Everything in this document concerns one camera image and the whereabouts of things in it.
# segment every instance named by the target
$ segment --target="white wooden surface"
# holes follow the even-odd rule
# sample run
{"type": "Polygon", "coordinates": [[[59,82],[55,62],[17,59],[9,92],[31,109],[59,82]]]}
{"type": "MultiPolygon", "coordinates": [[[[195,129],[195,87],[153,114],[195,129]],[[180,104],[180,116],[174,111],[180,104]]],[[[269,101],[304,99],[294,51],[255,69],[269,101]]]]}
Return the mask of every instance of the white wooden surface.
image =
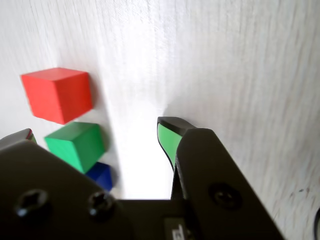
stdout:
{"type": "Polygon", "coordinates": [[[1,0],[0,137],[61,126],[32,116],[19,75],[87,71],[111,139],[117,196],[165,199],[158,116],[213,129],[284,236],[312,239],[320,206],[317,0],[1,0]]]}

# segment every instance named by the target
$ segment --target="blue cube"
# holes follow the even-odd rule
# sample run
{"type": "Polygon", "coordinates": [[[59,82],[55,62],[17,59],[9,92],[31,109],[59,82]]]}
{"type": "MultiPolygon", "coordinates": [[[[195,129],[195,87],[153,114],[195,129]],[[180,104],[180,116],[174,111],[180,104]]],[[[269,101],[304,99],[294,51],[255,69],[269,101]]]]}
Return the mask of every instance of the blue cube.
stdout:
{"type": "Polygon", "coordinates": [[[96,162],[85,175],[94,180],[101,188],[108,191],[112,189],[111,168],[109,165],[96,162]]]}

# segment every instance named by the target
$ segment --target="wooden block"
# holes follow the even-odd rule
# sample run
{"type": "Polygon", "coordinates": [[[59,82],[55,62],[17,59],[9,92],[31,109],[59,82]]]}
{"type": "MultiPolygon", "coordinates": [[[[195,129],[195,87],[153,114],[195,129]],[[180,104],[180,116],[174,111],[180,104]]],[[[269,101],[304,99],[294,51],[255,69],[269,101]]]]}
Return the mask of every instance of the wooden block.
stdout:
{"type": "Polygon", "coordinates": [[[34,116],[66,124],[92,109],[89,75],[51,68],[21,75],[34,116]]]}
{"type": "Polygon", "coordinates": [[[85,175],[105,190],[110,191],[113,187],[111,167],[107,164],[97,162],[85,175]]]}
{"type": "Polygon", "coordinates": [[[23,140],[30,140],[34,143],[37,143],[32,130],[30,128],[26,128],[24,130],[18,131],[0,139],[0,149],[4,149],[10,145],[13,145],[23,140]]]}
{"type": "Polygon", "coordinates": [[[72,122],[44,139],[51,153],[82,173],[92,168],[106,151],[100,127],[94,123],[72,122]]]}

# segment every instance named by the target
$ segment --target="screw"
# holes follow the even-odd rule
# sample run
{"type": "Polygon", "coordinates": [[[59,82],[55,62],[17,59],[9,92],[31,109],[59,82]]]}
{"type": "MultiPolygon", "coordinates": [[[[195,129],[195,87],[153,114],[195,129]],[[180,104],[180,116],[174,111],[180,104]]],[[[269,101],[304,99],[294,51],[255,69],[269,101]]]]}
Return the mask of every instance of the screw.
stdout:
{"type": "Polygon", "coordinates": [[[240,193],[226,183],[214,183],[209,187],[213,202],[223,209],[236,210],[242,205],[240,193]]]}
{"type": "Polygon", "coordinates": [[[115,199],[107,191],[98,191],[89,197],[89,214],[100,220],[105,219],[113,210],[115,199]]]}
{"type": "Polygon", "coordinates": [[[48,203],[48,193],[41,189],[32,189],[23,193],[17,201],[15,212],[25,218],[44,209],[48,203]]]}

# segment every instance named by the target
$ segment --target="red cube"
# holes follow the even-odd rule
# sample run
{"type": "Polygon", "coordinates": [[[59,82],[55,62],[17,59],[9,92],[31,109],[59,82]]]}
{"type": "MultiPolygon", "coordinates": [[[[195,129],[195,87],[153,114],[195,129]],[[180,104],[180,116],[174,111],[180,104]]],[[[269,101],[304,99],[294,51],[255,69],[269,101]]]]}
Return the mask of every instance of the red cube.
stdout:
{"type": "Polygon", "coordinates": [[[57,67],[23,74],[21,79],[38,118],[66,124],[93,107],[87,72],[57,67]]]}

